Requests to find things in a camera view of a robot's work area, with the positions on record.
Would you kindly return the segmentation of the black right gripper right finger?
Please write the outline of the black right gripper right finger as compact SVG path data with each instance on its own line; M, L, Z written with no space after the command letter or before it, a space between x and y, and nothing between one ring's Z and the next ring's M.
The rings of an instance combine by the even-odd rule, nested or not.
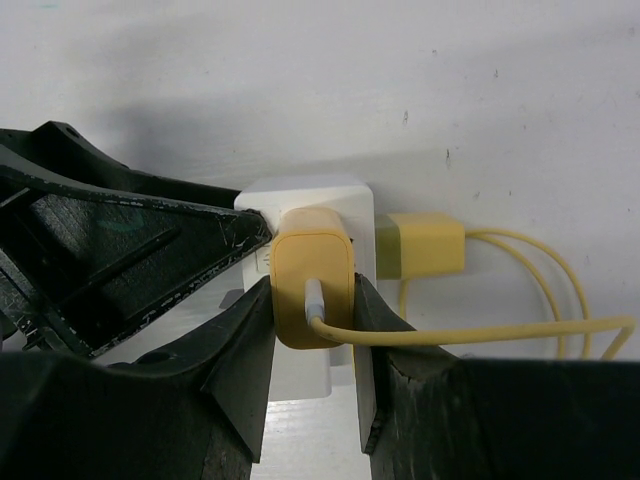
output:
M635 479L635 362L354 350L361 449L375 479Z

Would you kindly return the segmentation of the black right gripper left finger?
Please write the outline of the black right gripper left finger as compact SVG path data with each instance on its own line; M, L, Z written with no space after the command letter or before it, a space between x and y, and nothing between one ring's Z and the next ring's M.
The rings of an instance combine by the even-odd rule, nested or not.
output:
M132 363L1 357L5 479L246 479L260 460L271 286Z

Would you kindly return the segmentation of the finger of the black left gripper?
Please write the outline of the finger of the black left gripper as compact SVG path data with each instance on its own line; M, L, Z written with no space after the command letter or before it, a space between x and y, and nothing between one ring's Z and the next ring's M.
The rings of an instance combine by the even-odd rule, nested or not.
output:
M94 358L272 235L257 212L96 187L1 150L1 317Z
M232 204L240 194L131 169L64 122L48 121L32 131L3 128L1 144L40 167L96 187L197 204Z

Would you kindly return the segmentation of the white cube socket adapter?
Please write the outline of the white cube socket adapter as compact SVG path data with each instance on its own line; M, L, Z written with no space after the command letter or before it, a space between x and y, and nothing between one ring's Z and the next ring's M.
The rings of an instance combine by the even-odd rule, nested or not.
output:
M320 282L327 325L353 327L355 276L376 279L373 192L347 174L263 178L234 207L260 213L272 234L242 262L246 289L261 279L271 286L276 343L269 398L327 397L330 368L348 363L350 349L310 329L306 283Z

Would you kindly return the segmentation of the yellow dual USB charger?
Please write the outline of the yellow dual USB charger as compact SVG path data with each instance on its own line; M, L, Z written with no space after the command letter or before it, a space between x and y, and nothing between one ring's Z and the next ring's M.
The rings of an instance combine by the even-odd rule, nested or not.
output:
M377 215L375 247L379 280L448 275L465 268L465 227L443 213Z

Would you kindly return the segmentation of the small yellow charger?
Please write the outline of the small yellow charger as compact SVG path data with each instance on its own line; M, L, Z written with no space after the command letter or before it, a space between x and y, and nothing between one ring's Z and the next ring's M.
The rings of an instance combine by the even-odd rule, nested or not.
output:
M287 212L271 244L270 283L279 340L297 350L337 345L319 336L310 321L353 327L355 256L339 214L305 207Z

